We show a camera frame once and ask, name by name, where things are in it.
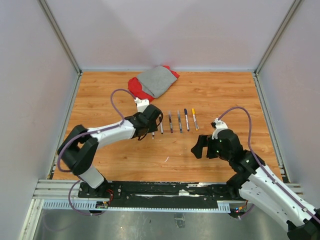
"marker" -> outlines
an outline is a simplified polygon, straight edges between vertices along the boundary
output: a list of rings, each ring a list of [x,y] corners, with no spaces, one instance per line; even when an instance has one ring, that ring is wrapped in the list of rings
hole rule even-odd
[[[170,132],[173,133],[174,130],[173,130],[173,128],[172,128],[171,111],[169,111],[169,123],[170,123]]]
[[[196,120],[196,111],[194,108],[192,108],[192,115],[193,115],[193,121],[194,121],[194,125],[195,125],[195,130],[198,131],[199,130],[199,126],[197,124],[197,120]]]
[[[186,108],[184,109],[184,115],[185,115],[186,129],[189,132],[190,131],[190,127],[189,127],[189,120],[188,120],[188,112],[187,112]]]
[[[159,121],[160,121],[160,129],[161,129],[161,134],[164,134],[164,127],[162,125],[162,117],[159,117]]]
[[[179,121],[179,128],[180,128],[180,133],[182,134],[182,124],[181,124],[181,118],[180,118],[180,111],[177,111],[178,113],[178,121]]]

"yellow marker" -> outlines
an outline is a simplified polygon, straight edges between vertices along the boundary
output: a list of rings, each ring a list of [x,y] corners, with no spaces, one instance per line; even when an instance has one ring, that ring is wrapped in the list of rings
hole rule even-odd
[[[197,124],[196,111],[195,111],[194,108],[192,108],[192,116],[193,116],[193,121],[194,121],[194,125],[195,125],[195,130],[198,131],[199,130],[199,126]]]

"cloth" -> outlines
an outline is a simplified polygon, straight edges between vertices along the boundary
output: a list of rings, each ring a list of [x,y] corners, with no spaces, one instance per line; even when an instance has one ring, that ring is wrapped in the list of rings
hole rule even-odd
[[[163,66],[163,68],[166,68],[169,70],[169,72],[177,79],[179,78],[179,74],[176,73],[175,71],[170,70],[169,66]],[[128,81],[128,89],[130,92],[133,93],[133,95],[135,95],[136,97],[140,98],[140,99],[148,99],[150,102],[152,102],[155,98],[153,96],[153,93],[147,89],[146,87],[144,87],[143,91],[143,85],[139,82],[137,77],[133,77]]]
[[[142,91],[155,99],[164,94],[178,79],[164,66],[157,66],[153,69],[142,72],[136,78],[142,85]]]

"white wall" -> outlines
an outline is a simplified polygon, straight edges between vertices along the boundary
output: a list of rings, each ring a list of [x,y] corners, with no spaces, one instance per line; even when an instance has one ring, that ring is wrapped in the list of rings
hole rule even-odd
[[[0,235],[16,240],[77,75],[36,0],[0,6]]]
[[[293,0],[47,0],[83,69],[253,70]]]
[[[306,0],[260,73],[288,173],[320,207],[320,1]]]

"wood surface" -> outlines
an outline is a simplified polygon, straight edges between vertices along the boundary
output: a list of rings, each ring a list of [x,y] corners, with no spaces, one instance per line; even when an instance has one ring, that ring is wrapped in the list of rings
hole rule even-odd
[[[110,94],[128,87],[128,80],[137,72],[85,72],[71,113],[66,136],[76,125],[86,128],[109,125],[120,120],[112,108]],[[128,139],[105,146],[97,151],[93,164],[108,179],[114,181],[176,181],[226,182],[235,173],[228,162],[221,159],[196,159],[190,152],[198,135],[212,134],[210,123],[233,106],[245,107],[252,117],[251,145],[255,152],[281,177],[278,163],[261,109],[256,87],[250,72],[179,72],[180,78],[152,104],[164,114],[164,134],[148,134],[138,141]],[[124,116],[136,113],[133,98],[118,92],[114,102]],[[187,131],[184,108],[188,110],[190,131]],[[199,131],[195,130],[191,109]],[[177,110],[180,110],[183,133],[179,131]],[[173,133],[170,133],[168,111],[172,113]],[[223,120],[248,149],[248,117],[236,109]],[[77,177],[57,168],[53,179],[73,180]]]

